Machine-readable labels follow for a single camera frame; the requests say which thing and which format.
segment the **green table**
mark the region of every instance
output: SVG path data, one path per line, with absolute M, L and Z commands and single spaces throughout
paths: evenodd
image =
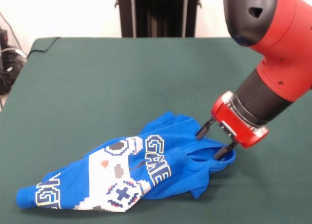
M 165 111 L 204 123 L 216 98 L 234 91 L 260 61 L 229 38 L 35 41 L 0 113 L 0 223 L 310 223 L 310 95 L 269 124 L 265 141 L 238 147 L 236 162 L 211 176 L 198 200 L 141 200 L 127 213 L 15 204 L 20 187 L 109 139 L 137 134 Z M 217 125 L 209 137 L 230 141 Z

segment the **black metal stand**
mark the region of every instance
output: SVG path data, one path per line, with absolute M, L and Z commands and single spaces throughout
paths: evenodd
M 122 37 L 194 37 L 199 0 L 118 0 Z

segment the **pixelated graphic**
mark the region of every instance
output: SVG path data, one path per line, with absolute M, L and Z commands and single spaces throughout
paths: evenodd
M 129 155 L 143 149 L 143 140 L 129 137 L 89 155 L 89 197 L 77 210 L 125 212 L 150 189 L 148 181 L 130 176 Z
M 154 186 L 171 177 L 170 167 L 163 155 L 164 147 L 165 141 L 159 135 L 150 135 L 145 140 L 146 167 Z

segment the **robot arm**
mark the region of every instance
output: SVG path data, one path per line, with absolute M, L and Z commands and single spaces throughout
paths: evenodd
M 240 144 L 264 139 L 266 124 L 312 87 L 312 7 L 303 0 L 224 0 L 227 27 L 241 46 L 264 56 L 232 92 L 212 107 L 212 118 L 197 133 L 200 139 L 218 122 L 233 143 L 215 156 L 221 160 Z

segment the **black cylindrical joint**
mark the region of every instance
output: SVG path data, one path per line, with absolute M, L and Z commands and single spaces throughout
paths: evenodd
M 246 122 L 263 126 L 292 104 L 274 93 L 255 69 L 232 98 L 234 111 Z

